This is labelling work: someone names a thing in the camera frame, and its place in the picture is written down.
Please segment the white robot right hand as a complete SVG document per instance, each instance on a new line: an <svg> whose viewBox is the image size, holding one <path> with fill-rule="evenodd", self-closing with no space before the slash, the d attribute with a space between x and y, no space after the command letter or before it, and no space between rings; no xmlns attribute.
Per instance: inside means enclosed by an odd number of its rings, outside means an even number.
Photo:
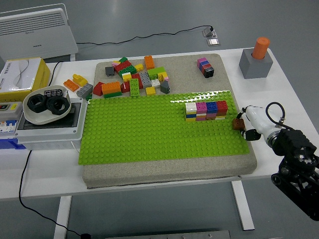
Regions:
<svg viewBox="0 0 319 239"><path fill-rule="evenodd" d="M246 114L246 118L254 127L250 130L245 130L245 125L241 116ZM276 124L271 122L266 115L266 110L263 107L247 106L237 115L233 120L233 128L239 130L241 135L246 141L259 140L261 136L264 137L267 145L272 147L272 140L278 136L280 129Z"/></svg>

